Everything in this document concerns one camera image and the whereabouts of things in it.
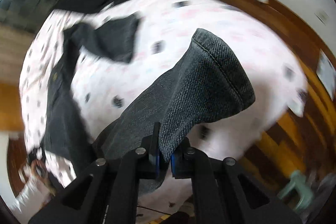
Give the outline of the orange wooden wardrobe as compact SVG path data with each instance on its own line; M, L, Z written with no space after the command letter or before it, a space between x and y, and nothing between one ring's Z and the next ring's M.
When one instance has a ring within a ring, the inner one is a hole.
M1 83L1 131L23 131L21 101L17 86Z

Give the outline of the dark grey denim jeans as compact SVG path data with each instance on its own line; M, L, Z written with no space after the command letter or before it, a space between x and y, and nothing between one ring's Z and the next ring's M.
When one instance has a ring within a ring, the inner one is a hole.
M158 146L168 161L197 124L228 118L255 101L252 85L230 47L219 37L197 29L186 53L159 76L89 143L70 89L81 48L99 57L129 64L135 53L135 15L114 19L99 28L79 23L64 31L63 54L52 69L42 147L72 162L82 173L98 156L119 159L161 124Z

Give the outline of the pink cat-print duvet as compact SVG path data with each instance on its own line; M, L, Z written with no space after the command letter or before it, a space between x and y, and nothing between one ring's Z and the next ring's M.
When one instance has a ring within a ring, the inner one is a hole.
M161 166L184 139L240 158L286 110L303 115L307 79L273 31L217 0L58 0L19 91L27 152L67 186L155 123Z

